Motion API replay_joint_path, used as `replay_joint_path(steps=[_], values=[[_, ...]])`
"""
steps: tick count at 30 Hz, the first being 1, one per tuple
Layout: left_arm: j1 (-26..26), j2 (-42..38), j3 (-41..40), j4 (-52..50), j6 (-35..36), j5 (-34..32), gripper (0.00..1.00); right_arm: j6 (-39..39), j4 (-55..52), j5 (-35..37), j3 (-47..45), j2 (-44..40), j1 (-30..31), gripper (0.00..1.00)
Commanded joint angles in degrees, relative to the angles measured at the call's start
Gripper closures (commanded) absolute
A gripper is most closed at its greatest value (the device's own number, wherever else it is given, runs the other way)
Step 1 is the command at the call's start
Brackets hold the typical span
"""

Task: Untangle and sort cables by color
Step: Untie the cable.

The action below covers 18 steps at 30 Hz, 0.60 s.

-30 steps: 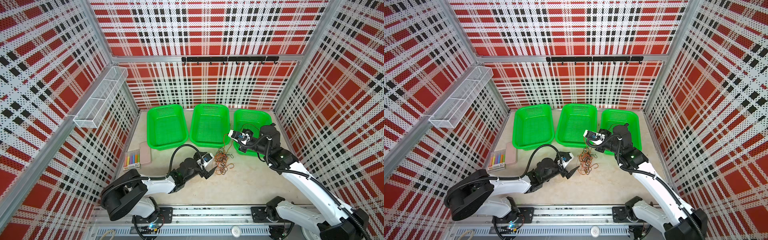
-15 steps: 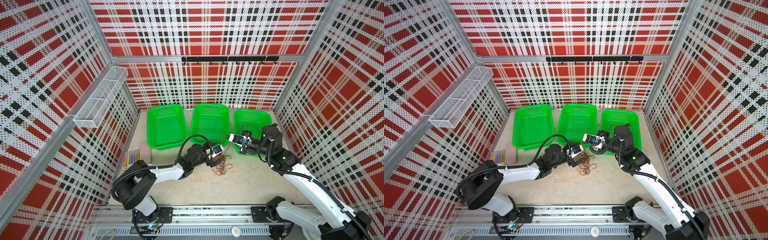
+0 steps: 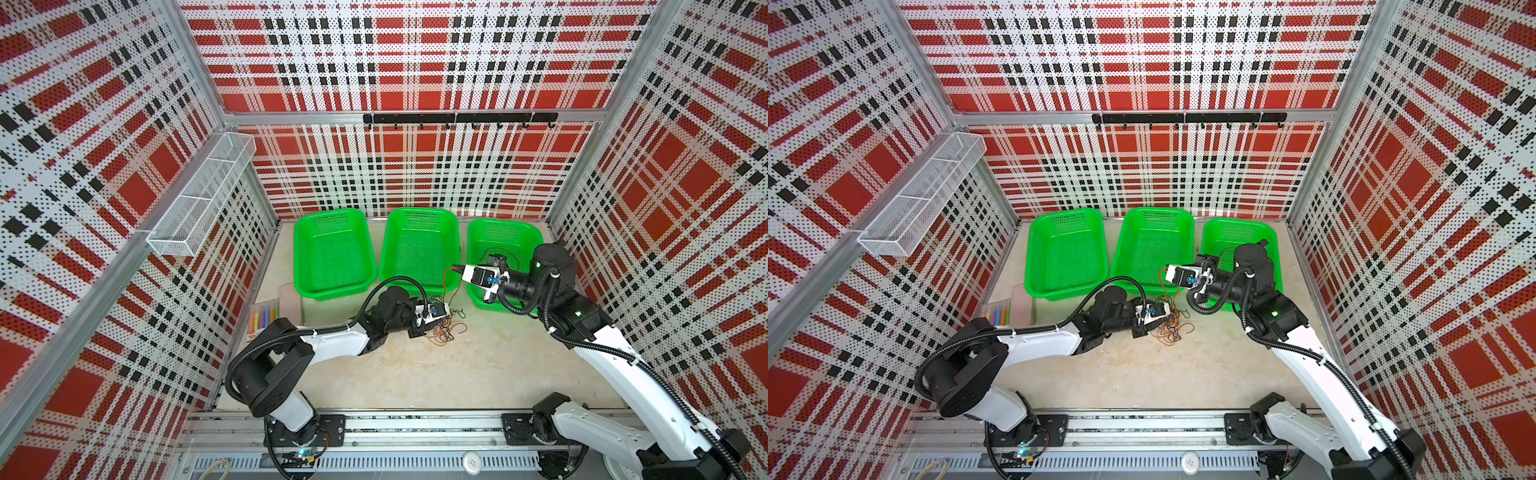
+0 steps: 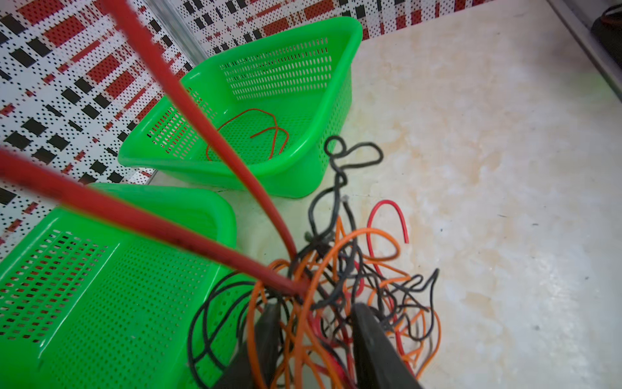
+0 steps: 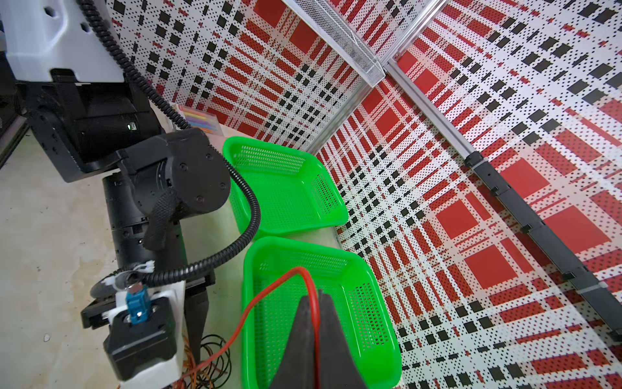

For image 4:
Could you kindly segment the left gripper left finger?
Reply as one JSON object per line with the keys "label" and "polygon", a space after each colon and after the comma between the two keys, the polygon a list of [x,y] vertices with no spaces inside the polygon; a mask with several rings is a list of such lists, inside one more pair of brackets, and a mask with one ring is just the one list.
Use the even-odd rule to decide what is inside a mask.
{"label": "left gripper left finger", "polygon": [[268,388],[275,377],[280,341],[279,303],[269,304],[245,345],[214,388]]}

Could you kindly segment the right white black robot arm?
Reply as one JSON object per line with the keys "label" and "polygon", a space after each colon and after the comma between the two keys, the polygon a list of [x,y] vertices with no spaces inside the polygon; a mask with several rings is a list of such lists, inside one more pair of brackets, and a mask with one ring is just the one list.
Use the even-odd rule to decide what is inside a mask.
{"label": "right white black robot arm", "polygon": [[591,34],[613,58],[621,59],[621,4],[607,8],[592,24]]}

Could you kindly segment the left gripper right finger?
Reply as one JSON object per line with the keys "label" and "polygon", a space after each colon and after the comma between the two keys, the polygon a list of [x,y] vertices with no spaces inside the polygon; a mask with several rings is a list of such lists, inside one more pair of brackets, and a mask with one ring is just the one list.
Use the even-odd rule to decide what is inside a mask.
{"label": "left gripper right finger", "polygon": [[353,358],[359,388],[422,389],[391,345],[371,309],[351,308]]}

